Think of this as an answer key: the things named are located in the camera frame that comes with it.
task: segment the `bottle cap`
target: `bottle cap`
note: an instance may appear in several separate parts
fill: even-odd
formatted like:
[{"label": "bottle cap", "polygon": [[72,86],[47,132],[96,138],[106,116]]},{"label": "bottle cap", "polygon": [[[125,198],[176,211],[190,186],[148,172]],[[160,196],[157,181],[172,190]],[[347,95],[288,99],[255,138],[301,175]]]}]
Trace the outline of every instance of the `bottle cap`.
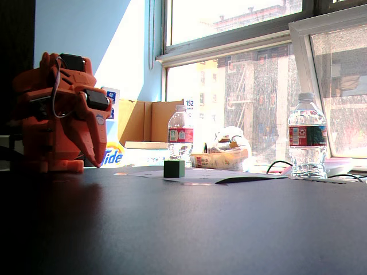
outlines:
[{"label": "bottle cap", "polygon": [[314,100],[315,96],[313,93],[300,93],[298,94],[298,100]]},{"label": "bottle cap", "polygon": [[176,105],[176,111],[185,111],[186,109],[186,105]]}]

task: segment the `glass pane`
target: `glass pane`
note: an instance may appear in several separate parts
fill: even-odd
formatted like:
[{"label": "glass pane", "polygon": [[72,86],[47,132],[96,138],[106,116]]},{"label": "glass pane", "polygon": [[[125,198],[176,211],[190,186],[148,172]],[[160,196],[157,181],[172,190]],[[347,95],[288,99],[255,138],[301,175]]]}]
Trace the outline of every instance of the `glass pane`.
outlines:
[{"label": "glass pane", "polygon": [[290,44],[170,68],[167,78],[167,100],[193,104],[193,151],[202,152],[220,129],[237,126],[256,163],[265,165],[290,160],[287,119],[299,92]]},{"label": "glass pane", "polygon": [[172,44],[302,11],[302,0],[172,1]]},{"label": "glass pane", "polygon": [[366,25],[311,36],[336,156],[367,156],[366,37]]}]

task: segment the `water bottle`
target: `water bottle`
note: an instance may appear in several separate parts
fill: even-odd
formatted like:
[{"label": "water bottle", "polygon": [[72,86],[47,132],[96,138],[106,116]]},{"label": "water bottle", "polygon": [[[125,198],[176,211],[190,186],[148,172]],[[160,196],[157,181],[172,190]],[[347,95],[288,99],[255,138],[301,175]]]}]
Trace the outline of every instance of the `water bottle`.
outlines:
[{"label": "water bottle", "polygon": [[192,167],[193,126],[185,105],[177,105],[176,113],[168,122],[168,150],[170,160],[184,160],[185,167]]},{"label": "water bottle", "polygon": [[326,119],[314,99],[313,93],[300,93],[288,119],[292,176],[326,179]]}]

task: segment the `blue wall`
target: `blue wall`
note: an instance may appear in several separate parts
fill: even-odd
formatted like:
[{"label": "blue wall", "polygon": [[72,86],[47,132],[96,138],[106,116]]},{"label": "blue wall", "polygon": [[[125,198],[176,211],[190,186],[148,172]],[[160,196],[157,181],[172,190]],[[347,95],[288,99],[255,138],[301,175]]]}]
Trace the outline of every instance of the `blue wall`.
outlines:
[{"label": "blue wall", "polygon": [[[150,70],[148,65],[148,22],[149,0],[36,0],[34,67],[43,52],[88,57],[93,73],[98,72],[97,87],[120,89],[129,99],[160,100],[161,66],[154,62]],[[133,32],[138,39],[131,38]],[[161,0],[155,0],[154,33],[154,54],[159,55]],[[116,62],[111,65],[108,56]]]}]

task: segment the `orange robot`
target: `orange robot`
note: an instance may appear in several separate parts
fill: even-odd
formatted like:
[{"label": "orange robot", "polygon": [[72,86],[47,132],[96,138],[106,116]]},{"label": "orange robot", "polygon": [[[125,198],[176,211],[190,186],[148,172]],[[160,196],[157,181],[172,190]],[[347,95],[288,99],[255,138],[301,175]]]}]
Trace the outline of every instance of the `orange robot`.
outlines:
[{"label": "orange robot", "polygon": [[88,58],[55,53],[44,53],[39,68],[14,79],[13,117],[22,120],[24,160],[11,170],[83,172],[80,151],[101,166],[112,101],[95,84]]}]

